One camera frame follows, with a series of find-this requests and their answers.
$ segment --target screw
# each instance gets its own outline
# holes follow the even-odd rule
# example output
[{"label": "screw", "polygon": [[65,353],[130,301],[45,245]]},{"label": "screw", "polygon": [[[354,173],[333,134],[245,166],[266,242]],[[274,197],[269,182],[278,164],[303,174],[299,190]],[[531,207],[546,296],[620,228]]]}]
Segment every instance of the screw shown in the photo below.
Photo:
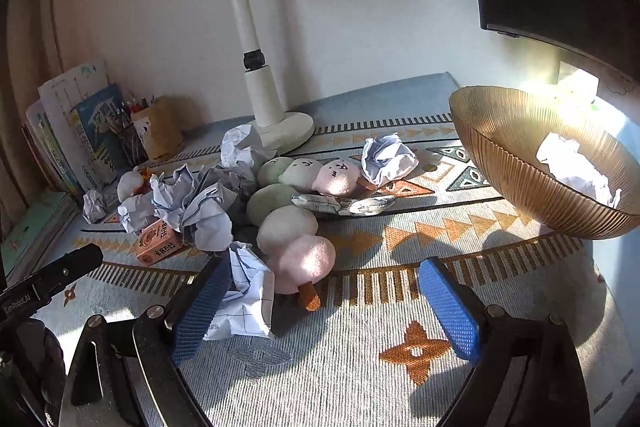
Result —
[{"label": "screw", "polygon": [[502,306],[498,306],[498,304],[489,304],[486,307],[486,312],[495,319],[504,317],[505,314],[504,308]]},{"label": "screw", "polygon": [[102,316],[92,315],[91,317],[89,317],[89,320],[87,320],[86,323],[87,323],[87,326],[89,326],[90,328],[97,328],[102,324]]},{"label": "screw", "polygon": [[146,316],[150,319],[156,319],[161,317],[163,313],[164,308],[162,308],[162,306],[151,306],[151,308],[146,311]]}]

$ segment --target desk lamp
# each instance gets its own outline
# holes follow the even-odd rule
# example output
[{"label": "desk lamp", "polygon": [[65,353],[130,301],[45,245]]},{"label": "desk lamp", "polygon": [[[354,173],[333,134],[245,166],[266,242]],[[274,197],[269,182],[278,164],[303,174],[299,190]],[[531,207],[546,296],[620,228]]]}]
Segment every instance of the desk lamp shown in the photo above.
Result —
[{"label": "desk lamp", "polygon": [[282,110],[271,68],[266,64],[255,31],[249,0],[231,0],[244,53],[244,79],[255,120],[266,149],[286,153],[302,145],[314,132],[314,121],[301,112]]}]

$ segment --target green plush ball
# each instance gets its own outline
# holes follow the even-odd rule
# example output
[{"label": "green plush ball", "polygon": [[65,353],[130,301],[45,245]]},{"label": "green plush ball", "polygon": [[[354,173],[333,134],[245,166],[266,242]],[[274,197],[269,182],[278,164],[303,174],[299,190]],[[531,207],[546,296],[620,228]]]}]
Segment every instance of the green plush ball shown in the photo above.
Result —
[{"label": "green plush ball", "polygon": [[268,185],[251,196],[251,199],[246,204],[246,215],[249,221],[256,227],[260,227],[264,218],[276,208],[293,204],[291,203],[291,198],[296,194],[295,188],[283,183]]},{"label": "green plush ball", "polygon": [[258,172],[258,186],[266,187],[267,185],[278,183],[280,175],[283,174],[292,163],[293,158],[285,158],[284,156],[269,160],[260,167],[260,171]]}]

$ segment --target bowl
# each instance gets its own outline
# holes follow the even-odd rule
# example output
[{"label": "bowl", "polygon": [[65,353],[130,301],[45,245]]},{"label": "bowl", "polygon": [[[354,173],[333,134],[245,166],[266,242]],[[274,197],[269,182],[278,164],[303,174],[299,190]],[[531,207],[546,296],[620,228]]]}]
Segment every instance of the bowl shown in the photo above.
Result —
[{"label": "bowl", "polygon": [[[585,109],[505,87],[463,87],[449,99],[462,145],[494,188],[548,227],[582,239],[618,237],[640,225],[640,166]],[[536,152],[550,133],[580,144],[578,153],[609,179],[617,208],[557,181]]]}]

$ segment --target orange box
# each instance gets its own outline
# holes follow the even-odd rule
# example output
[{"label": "orange box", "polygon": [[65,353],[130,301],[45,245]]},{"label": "orange box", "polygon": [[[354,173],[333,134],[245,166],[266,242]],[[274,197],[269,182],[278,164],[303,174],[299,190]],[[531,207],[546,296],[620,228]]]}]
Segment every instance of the orange box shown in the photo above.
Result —
[{"label": "orange box", "polygon": [[182,246],[175,230],[162,219],[158,219],[140,232],[136,241],[135,254],[140,264],[151,266],[174,254]]}]

